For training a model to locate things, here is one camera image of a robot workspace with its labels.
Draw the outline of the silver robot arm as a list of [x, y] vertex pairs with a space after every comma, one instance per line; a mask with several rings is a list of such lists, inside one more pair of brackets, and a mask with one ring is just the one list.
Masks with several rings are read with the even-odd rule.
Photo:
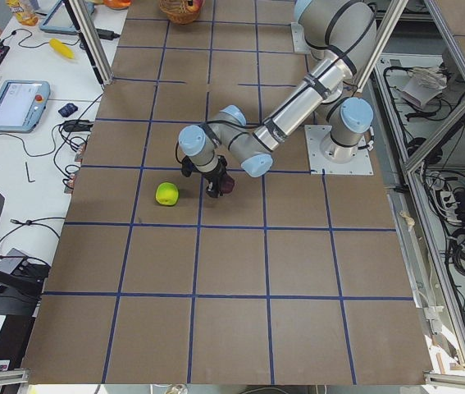
[[235, 185], [217, 148], [224, 146], [251, 177], [264, 175], [273, 164], [272, 152], [318, 106], [336, 102], [344, 81], [369, 63], [376, 42], [376, 17], [365, 2], [298, 1], [294, 19], [318, 60], [294, 92], [252, 132], [241, 110], [229, 105], [210, 121], [184, 127], [178, 136], [185, 155], [180, 163], [182, 175], [200, 173], [212, 198], [229, 194]]

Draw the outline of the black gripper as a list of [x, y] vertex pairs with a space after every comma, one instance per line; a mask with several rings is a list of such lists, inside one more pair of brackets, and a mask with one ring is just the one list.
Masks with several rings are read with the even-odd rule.
[[227, 173], [227, 161], [224, 156], [217, 155], [217, 166], [210, 172], [201, 172], [192, 163], [188, 156], [184, 156], [181, 163], [181, 173], [185, 177], [190, 177], [193, 172], [199, 172], [203, 178], [208, 181], [206, 194], [214, 199], [222, 196], [220, 179], [223, 174]]

